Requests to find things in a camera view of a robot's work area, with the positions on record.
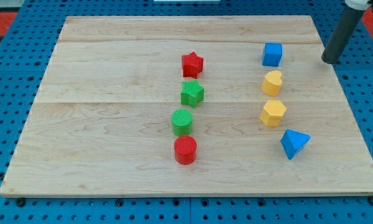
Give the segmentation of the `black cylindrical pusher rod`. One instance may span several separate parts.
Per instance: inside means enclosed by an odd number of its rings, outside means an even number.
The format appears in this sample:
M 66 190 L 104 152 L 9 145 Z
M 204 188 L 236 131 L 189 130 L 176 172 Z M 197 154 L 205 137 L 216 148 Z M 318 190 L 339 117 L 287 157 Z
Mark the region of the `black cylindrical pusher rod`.
M 322 53 L 323 62 L 335 64 L 339 60 L 363 14 L 363 10 L 353 9 L 349 6 L 344 8 Z

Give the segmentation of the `white rod mount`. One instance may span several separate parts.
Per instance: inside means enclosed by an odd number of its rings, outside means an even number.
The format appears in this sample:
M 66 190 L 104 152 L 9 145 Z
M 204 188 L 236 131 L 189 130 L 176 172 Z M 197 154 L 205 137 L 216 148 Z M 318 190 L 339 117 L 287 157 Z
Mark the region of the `white rod mount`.
M 348 7 L 358 11 L 365 11 L 371 6 L 369 0 L 345 0 L 345 3 Z

